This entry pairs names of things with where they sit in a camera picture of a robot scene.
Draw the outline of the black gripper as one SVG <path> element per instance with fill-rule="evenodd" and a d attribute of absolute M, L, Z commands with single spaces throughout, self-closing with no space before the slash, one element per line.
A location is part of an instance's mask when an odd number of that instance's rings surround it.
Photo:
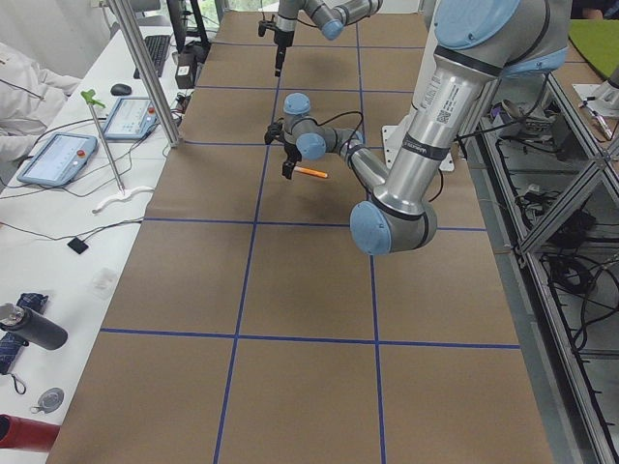
<path fill-rule="evenodd" d="M 274 32 L 274 43 L 279 47 L 275 55 L 274 76 L 280 76 L 285 61 L 286 49 L 293 45 L 295 20 L 284 16 L 258 21 L 258 36 L 263 37 L 267 30 Z"/>
<path fill-rule="evenodd" d="M 283 127 L 283 122 L 272 122 L 264 134 L 264 143 L 271 145 L 274 141 L 280 142 L 286 153 L 286 161 L 282 163 L 281 175 L 291 180 L 295 172 L 297 162 L 302 160 L 302 155 L 296 144 L 291 141 L 291 136 L 288 135 Z"/>

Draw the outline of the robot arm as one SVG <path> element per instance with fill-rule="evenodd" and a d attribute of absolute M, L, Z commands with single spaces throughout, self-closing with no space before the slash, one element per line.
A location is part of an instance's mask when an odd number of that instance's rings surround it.
<path fill-rule="evenodd" d="M 274 33 L 277 46 L 275 77 L 280 77 L 286 51 L 294 43 L 300 12 L 308 16 L 311 25 L 327 40 L 333 41 L 346 26 L 377 14 L 382 6 L 382 0 L 352 0 L 334 7 L 321 0 L 280 1 L 277 13 L 270 19 L 260 19 L 257 28 L 259 37 L 264 37 L 267 31 Z"/>
<path fill-rule="evenodd" d="M 349 220 L 362 252 L 384 255 L 423 247 L 437 227 L 427 188 L 473 101 L 495 79 L 560 68 L 567 56 L 571 8 L 568 1 L 427 1 L 423 13 L 437 40 L 436 67 L 391 165 L 381 162 L 355 130 L 316 122 L 310 99 L 301 93 L 285 98 L 282 118 L 268 127 L 264 139 L 283 144 L 285 177 L 301 160 L 332 153 L 345 161 L 368 193 Z"/>

